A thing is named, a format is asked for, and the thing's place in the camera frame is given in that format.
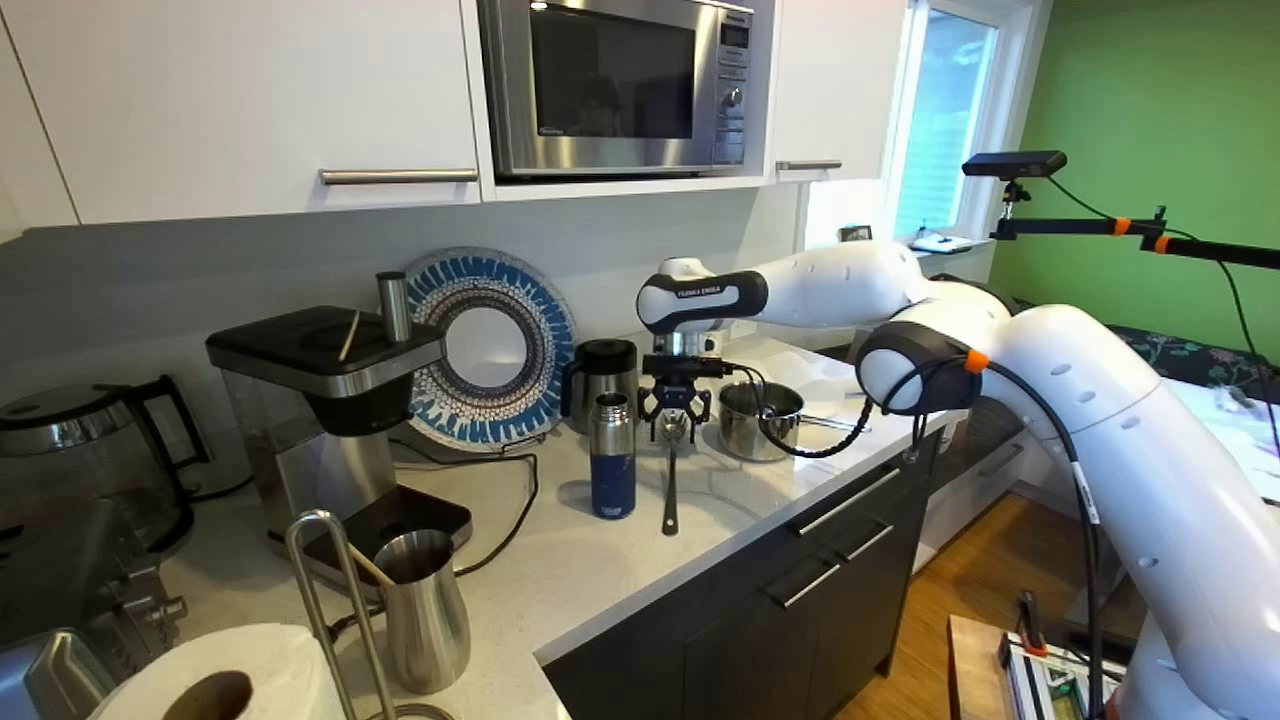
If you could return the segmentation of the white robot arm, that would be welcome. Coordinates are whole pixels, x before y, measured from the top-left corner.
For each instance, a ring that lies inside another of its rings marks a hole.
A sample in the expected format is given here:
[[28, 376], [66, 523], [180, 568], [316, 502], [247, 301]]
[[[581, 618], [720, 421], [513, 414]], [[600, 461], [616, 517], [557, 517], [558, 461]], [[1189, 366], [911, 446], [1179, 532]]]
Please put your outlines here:
[[1146, 605], [1119, 720], [1280, 720], [1280, 517], [1119, 338], [1073, 303], [1007, 309], [900, 245], [806, 250], [745, 273], [679, 258], [637, 287], [668, 366], [723, 319], [853, 327], [889, 415], [994, 402], [1046, 437]]

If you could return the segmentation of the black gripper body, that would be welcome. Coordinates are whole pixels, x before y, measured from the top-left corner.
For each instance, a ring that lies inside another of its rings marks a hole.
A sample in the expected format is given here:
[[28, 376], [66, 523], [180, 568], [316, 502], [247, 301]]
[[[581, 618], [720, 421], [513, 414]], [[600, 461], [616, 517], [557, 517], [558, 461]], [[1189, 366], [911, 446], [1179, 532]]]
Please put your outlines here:
[[728, 376], [728, 366], [716, 358], [648, 351], [639, 372], [648, 376], [648, 390], [639, 392], [643, 421], [657, 421], [659, 414], [684, 414], [689, 421], [704, 421], [713, 410], [704, 381]]

